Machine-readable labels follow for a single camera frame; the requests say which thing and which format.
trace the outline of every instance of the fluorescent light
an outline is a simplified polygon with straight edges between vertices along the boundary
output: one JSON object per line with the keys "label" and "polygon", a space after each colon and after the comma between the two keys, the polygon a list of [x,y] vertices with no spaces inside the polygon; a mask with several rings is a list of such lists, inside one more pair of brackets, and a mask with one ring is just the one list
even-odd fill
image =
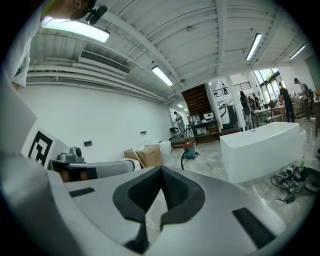
{"label": "fluorescent light", "polygon": [[261,37],[262,37],[262,34],[260,34],[260,33],[255,34],[255,37],[254,37],[254,40],[253,40],[252,45],[250,47],[249,53],[245,58],[247,61],[249,61],[252,58],[252,55],[254,55],[254,52],[259,44]]}
{"label": "fluorescent light", "polygon": [[295,58],[299,53],[301,53],[301,52],[304,50],[304,48],[306,48],[306,46],[305,46],[305,45],[302,45],[302,46],[299,48],[299,50],[297,50],[297,51],[295,52],[295,54],[290,57],[290,60],[292,60],[292,59]]}
{"label": "fluorescent light", "polygon": [[174,84],[171,80],[162,72],[162,70],[158,66],[154,66],[152,72],[155,73],[162,81],[164,81],[168,86],[173,86]]}
{"label": "fluorescent light", "polygon": [[108,37],[110,36],[108,32],[96,27],[64,18],[45,17],[41,22],[41,27],[44,29],[69,31],[89,38],[93,38],[103,43],[106,42]]}

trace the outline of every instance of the person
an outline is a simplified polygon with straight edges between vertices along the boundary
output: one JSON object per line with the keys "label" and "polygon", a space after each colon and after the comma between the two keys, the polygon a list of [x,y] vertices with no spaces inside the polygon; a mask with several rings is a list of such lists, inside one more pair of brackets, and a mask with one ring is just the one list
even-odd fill
{"label": "person", "polygon": [[259,100],[259,98],[256,96],[255,93],[253,93],[252,95],[253,95],[253,98],[254,98],[255,107],[256,107],[257,109],[260,109],[260,100]]}
{"label": "person", "polygon": [[227,95],[228,91],[227,91],[227,87],[226,87],[226,85],[224,83],[222,84],[222,88],[223,88],[224,95]]}
{"label": "person", "polygon": [[184,127],[185,127],[185,124],[184,124],[184,120],[182,118],[182,116],[180,114],[177,113],[177,111],[174,111],[174,114],[175,114],[175,122],[177,125],[178,125],[178,128],[180,130],[180,135],[182,135],[182,137],[184,136]]}
{"label": "person", "polygon": [[250,96],[248,96],[248,100],[249,100],[250,108],[251,109],[255,109],[256,108],[256,103],[255,103],[254,99],[251,98]]}
{"label": "person", "polygon": [[285,106],[286,121],[288,123],[290,123],[290,119],[291,119],[291,123],[294,123],[295,122],[295,113],[294,113],[292,100],[290,98],[288,90],[286,88],[284,88],[284,85],[282,84],[282,82],[279,82],[279,86],[280,86],[279,102],[282,105],[284,104],[284,106]]}
{"label": "person", "polygon": [[302,91],[302,100],[303,100],[303,106],[304,106],[304,111],[306,114],[306,119],[304,120],[305,122],[310,122],[310,108],[309,108],[309,89],[308,86],[305,83],[302,83],[298,80],[298,78],[294,79],[294,83],[297,85],[300,85],[301,91]]}
{"label": "person", "polygon": [[241,101],[241,105],[243,107],[246,125],[249,126],[249,130],[251,130],[252,117],[251,117],[250,103],[249,103],[247,96],[244,94],[243,91],[240,91],[240,101]]}
{"label": "person", "polygon": [[26,87],[30,63],[30,46],[44,17],[79,20],[95,6],[97,0],[51,0],[39,8],[23,26],[12,44],[1,71],[17,90]]}

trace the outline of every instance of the marble floor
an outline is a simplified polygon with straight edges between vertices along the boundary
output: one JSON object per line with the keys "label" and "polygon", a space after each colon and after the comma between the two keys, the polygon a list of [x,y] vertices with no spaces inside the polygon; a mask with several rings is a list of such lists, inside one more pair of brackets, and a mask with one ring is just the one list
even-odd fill
{"label": "marble floor", "polygon": [[[315,137],[314,122],[300,123],[300,157],[297,161],[289,164],[300,164],[302,157],[305,157],[305,166],[320,171],[320,161],[317,158],[317,149],[320,148],[320,136]],[[200,144],[195,148],[199,155],[196,159],[185,159],[183,161],[184,169],[213,177],[223,181],[228,181],[227,173],[221,159],[221,147],[219,141]],[[174,149],[170,155],[163,155],[164,165],[167,167],[181,168],[180,159],[183,149]],[[275,196],[284,198],[285,193],[281,193],[280,189],[270,183],[272,174],[262,178],[237,184],[239,188],[250,194],[254,198],[258,198],[261,202],[275,212],[277,212],[288,226],[296,223],[300,218],[306,216],[313,206],[316,195],[303,195],[297,197],[295,201],[287,204],[279,200],[275,200]],[[160,190],[157,198],[146,214],[146,224],[148,239],[153,244],[160,234],[160,217],[167,211],[165,197]]]}

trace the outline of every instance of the freestanding bathtub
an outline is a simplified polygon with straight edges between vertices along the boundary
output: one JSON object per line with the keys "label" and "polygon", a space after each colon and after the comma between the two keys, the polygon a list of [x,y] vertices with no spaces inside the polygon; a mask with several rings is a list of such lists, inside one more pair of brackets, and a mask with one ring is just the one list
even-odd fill
{"label": "freestanding bathtub", "polygon": [[229,182],[241,183],[273,173],[300,153],[299,124],[273,122],[220,137]]}

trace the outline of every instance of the wooden staircase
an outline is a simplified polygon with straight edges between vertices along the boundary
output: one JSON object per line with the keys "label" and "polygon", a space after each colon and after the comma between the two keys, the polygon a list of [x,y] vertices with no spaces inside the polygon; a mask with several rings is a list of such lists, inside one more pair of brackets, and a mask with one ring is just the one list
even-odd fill
{"label": "wooden staircase", "polygon": [[182,92],[190,116],[211,112],[210,103],[204,84]]}

